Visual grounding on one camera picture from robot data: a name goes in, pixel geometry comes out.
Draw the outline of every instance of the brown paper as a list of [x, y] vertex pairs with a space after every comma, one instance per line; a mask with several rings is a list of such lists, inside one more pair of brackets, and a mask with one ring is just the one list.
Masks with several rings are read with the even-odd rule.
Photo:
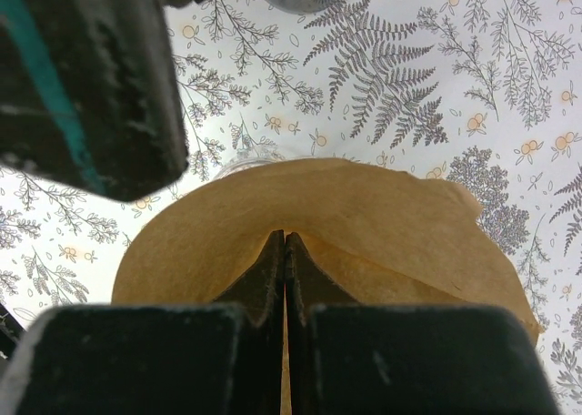
[[[296, 231], [313, 260], [367, 304], [463, 303], [513, 311], [539, 326], [509, 260], [477, 227], [463, 187], [341, 159], [248, 169], [203, 186], [137, 236], [115, 304], [207, 302], [256, 260], [273, 230]], [[281, 413], [290, 414], [288, 352]]]

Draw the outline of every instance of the botanical print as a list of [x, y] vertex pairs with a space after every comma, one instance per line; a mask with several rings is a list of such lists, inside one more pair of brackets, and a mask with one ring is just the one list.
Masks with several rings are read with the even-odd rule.
[[582, 413], [582, 0], [337, 0], [313, 15], [207, 0], [166, 20], [187, 171], [119, 203], [0, 167], [0, 326], [108, 302], [144, 225], [237, 161], [338, 157], [475, 195], [545, 330], [552, 392]]

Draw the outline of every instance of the patterned fabric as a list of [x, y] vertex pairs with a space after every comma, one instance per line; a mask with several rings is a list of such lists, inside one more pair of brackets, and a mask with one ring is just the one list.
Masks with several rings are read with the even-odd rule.
[[315, 15], [208, 0], [166, 14], [191, 153], [179, 182], [119, 204], [0, 169], [0, 299], [23, 326], [109, 301], [140, 228], [237, 152], [345, 157], [475, 194], [546, 329], [552, 389], [582, 411], [582, 0], [339, 0]]

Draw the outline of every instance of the blue stripe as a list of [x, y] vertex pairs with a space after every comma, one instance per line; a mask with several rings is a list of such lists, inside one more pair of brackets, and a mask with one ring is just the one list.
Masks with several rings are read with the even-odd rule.
[[43, 38], [36, 29], [35, 20], [23, 0], [0, 0], [0, 15], [13, 42], [20, 51], [23, 65], [28, 71], [36, 91], [48, 113], [63, 133], [71, 158], [85, 182], [97, 193], [104, 195], [105, 187], [93, 164], [91, 153], [85, 146], [85, 133], [76, 109], [71, 103]]

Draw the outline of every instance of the floral tablecloth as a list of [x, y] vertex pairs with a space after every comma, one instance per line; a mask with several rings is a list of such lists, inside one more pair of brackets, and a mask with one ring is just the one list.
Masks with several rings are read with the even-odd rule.
[[143, 225], [237, 150], [345, 157], [475, 194], [546, 329], [552, 390], [582, 412], [582, 0], [339, 0], [315, 15], [208, 0], [166, 16], [191, 153], [179, 182], [120, 204], [0, 169], [0, 300], [24, 327], [108, 302]]

